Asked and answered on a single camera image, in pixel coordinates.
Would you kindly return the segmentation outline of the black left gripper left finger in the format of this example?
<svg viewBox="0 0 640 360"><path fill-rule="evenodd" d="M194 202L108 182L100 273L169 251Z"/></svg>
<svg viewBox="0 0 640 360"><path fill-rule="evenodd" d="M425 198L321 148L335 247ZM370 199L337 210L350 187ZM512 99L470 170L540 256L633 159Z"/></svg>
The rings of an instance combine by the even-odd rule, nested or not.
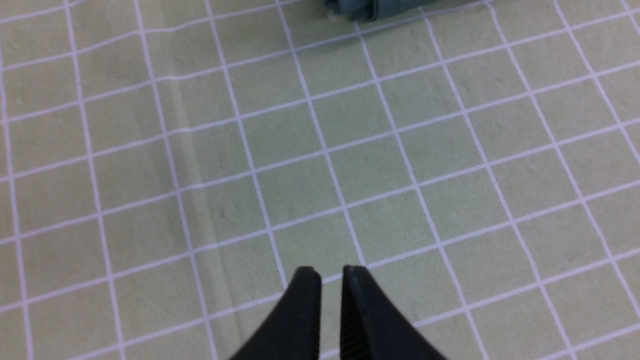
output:
<svg viewBox="0 0 640 360"><path fill-rule="evenodd" d="M300 266L284 294L233 360L317 360L320 356L322 278Z"/></svg>

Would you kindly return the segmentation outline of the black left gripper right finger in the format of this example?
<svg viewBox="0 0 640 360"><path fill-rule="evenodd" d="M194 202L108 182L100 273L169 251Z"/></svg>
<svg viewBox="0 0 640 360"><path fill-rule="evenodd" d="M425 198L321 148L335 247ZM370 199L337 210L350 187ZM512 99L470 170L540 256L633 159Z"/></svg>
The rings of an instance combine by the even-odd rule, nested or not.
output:
<svg viewBox="0 0 640 360"><path fill-rule="evenodd" d="M364 266L346 265L340 309L341 360L444 360L393 305Z"/></svg>

